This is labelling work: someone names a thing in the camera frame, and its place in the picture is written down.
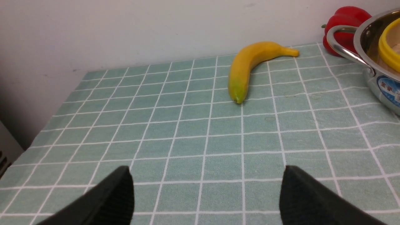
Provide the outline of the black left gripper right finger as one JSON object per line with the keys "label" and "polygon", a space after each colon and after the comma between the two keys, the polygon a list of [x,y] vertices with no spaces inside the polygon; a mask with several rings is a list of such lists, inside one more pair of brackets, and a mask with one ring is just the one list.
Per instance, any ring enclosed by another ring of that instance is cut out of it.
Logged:
{"label": "black left gripper right finger", "polygon": [[294,165],[284,170],[279,211],[284,225],[383,224]]}

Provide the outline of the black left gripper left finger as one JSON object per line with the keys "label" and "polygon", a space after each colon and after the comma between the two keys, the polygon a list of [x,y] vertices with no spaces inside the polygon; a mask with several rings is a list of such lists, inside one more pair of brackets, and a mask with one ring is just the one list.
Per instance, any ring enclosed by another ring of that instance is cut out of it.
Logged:
{"label": "black left gripper left finger", "polygon": [[134,214],[134,182],[128,166],[119,166],[41,225],[129,225]]}

